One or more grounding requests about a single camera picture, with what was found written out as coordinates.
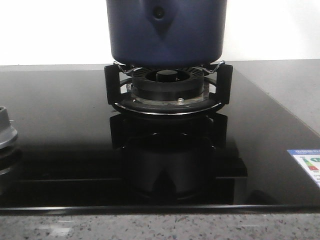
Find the black pot support grate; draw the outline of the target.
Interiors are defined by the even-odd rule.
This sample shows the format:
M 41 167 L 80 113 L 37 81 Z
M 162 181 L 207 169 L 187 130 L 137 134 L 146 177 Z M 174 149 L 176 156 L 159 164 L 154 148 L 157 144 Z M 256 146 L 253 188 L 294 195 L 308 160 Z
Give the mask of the black pot support grate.
M 132 97 L 132 75 L 135 71 L 148 67 L 129 67 L 115 62 L 104 68 L 107 102 L 121 113 L 175 117 L 198 115 L 208 111 L 219 111 L 230 102 L 233 66 L 221 61 L 206 66 L 189 66 L 204 73 L 204 82 L 208 84 L 209 98 L 198 103 L 184 103 L 182 98 L 177 105 L 151 106 L 144 104 L 131 105 L 127 102 Z M 148 68 L 148 69 L 182 69 L 181 68 Z

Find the dark blue cooking pot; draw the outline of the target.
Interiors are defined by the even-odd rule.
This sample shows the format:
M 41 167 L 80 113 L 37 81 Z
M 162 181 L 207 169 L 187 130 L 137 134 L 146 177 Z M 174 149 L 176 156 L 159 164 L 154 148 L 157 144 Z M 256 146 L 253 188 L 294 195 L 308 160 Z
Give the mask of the dark blue cooking pot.
M 112 57 L 137 67 L 193 67 L 222 55 L 225 0 L 106 1 Z

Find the black round gas burner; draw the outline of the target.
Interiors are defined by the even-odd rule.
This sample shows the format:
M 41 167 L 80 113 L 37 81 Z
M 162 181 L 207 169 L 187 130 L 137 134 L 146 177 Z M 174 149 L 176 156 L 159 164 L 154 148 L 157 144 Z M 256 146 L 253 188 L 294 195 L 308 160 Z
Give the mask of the black round gas burner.
M 200 103 L 209 99 L 203 71 L 194 67 L 177 69 L 141 68 L 132 74 L 130 105 L 166 106 Z

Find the black glass stove top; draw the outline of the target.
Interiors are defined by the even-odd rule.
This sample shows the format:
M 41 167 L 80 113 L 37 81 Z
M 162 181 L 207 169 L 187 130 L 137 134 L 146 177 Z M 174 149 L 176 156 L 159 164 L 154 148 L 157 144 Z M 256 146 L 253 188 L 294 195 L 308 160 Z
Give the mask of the black glass stove top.
M 0 153 L 3 215 L 320 210 L 309 165 L 291 156 L 319 136 L 238 71 L 229 105 L 178 119 L 115 112 L 103 70 L 3 71 L 0 82 L 18 132 Z

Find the grey metal stove knob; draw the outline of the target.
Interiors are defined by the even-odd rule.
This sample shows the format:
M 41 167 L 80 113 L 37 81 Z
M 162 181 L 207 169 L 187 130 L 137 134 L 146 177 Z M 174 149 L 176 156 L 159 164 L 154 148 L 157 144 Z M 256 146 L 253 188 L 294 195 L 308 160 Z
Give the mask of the grey metal stove knob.
M 11 125 L 7 108 L 0 107 L 0 148 L 11 146 L 18 138 L 18 131 Z

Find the energy rating label sticker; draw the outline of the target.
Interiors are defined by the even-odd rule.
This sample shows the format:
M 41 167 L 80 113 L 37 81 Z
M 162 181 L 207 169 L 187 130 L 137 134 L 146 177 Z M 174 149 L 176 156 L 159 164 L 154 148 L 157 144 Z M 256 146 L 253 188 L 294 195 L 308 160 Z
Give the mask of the energy rating label sticker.
M 320 150 L 288 149 L 287 152 L 304 169 L 315 184 L 320 187 Z

